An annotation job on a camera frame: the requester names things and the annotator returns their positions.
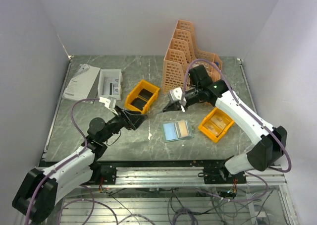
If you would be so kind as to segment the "peach plastic file organizer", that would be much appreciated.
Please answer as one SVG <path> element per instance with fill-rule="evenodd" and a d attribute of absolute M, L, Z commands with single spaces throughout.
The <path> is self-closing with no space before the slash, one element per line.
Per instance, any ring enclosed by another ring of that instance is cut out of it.
<path fill-rule="evenodd" d="M 169 47 L 163 60 L 162 91 L 183 87 L 186 70 L 190 63 L 197 59 L 205 59 L 222 70 L 222 60 L 217 54 L 201 51 L 196 43 L 194 24 L 178 20 Z"/>

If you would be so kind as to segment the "yellow bin with black item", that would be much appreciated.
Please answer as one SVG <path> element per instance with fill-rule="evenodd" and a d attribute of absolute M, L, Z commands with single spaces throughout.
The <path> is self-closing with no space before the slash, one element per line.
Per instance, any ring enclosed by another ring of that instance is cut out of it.
<path fill-rule="evenodd" d="M 146 114 L 150 106 L 158 99 L 160 88 L 142 79 L 128 94 L 125 108 Z"/>

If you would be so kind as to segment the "yellow bin with boxes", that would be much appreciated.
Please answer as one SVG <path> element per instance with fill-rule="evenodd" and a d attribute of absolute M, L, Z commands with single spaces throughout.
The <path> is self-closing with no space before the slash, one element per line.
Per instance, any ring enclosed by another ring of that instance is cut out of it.
<path fill-rule="evenodd" d="M 215 107 L 200 123 L 198 129 L 211 141 L 217 143 L 234 124 L 231 119 L 222 110 Z"/>

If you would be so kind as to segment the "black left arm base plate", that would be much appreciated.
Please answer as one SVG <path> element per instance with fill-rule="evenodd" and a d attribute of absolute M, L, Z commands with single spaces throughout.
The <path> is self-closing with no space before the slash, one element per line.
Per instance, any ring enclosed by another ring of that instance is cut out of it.
<path fill-rule="evenodd" d="M 96 185 L 113 185 L 116 182 L 116 174 L 116 168 L 98 164 L 93 168 L 90 183 Z"/>

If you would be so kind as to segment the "white plastic box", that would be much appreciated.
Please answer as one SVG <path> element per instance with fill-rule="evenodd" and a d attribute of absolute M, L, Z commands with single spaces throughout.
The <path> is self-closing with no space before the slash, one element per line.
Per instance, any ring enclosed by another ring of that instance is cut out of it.
<path fill-rule="evenodd" d="M 122 82 L 121 69 L 101 69 L 99 74 L 98 96 L 104 98 L 113 97 L 120 101 Z"/>

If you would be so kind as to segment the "orange credit card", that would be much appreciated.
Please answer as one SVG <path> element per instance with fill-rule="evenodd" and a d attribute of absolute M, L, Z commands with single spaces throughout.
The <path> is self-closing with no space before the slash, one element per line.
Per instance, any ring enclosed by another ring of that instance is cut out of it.
<path fill-rule="evenodd" d="M 178 138 L 185 138 L 190 136 L 187 121 L 181 120 L 175 123 L 176 134 Z"/>

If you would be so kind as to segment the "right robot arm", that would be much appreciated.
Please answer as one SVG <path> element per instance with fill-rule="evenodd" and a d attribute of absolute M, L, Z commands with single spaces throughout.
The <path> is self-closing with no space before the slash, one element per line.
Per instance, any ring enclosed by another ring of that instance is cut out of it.
<path fill-rule="evenodd" d="M 186 111 L 191 105 L 207 102 L 228 115 L 249 137 L 253 147 L 227 159 L 218 171 L 219 179 L 230 183 L 236 174 L 256 169 L 264 171 L 286 154 L 287 131 L 275 127 L 250 109 L 224 80 L 214 82 L 203 65 L 189 70 L 191 89 L 176 88 L 168 93 L 163 112 Z"/>

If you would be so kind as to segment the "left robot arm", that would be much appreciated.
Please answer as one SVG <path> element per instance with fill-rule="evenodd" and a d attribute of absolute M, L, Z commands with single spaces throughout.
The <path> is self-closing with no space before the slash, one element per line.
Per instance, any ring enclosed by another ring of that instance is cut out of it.
<path fill-rule="evenodd" d="M 26 221 L 43 222 L 56 204 L 77 186 L 95 184 L 101 179 L 98 159 L 107 149 L 108 140 L 121 129 L 136 130 L 147 119 L 140 112 L 114 108 L 114 117 L 92 119 L 82 145 L 68 157 L 43 170 L 30 170 L 22 181 L 12 207 L 25 215 Z"/>

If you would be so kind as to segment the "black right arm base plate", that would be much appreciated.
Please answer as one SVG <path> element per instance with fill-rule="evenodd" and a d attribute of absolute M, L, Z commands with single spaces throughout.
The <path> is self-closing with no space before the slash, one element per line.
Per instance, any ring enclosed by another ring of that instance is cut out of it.
<path fill-rule="evenodd" d="M 224 167 L 225 160 L 202 160 L 199 166 L 203 167 L 202 172 L 198 173 L 198 177 L 204 179 L 205 184 L 233 184 L 236 180 L 237 184 L 247 182 L 244 172 L 231 175 Z"/>

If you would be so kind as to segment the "green card holder wallet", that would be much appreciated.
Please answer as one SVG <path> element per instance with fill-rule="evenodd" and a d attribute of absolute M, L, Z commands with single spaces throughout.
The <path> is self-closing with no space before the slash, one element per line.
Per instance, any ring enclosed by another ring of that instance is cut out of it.
<path fill-rule="evenodd" d="M 173 142 L 194 137 L 188 120 L 167 122 L 162 125 L 164 142 Z"/>

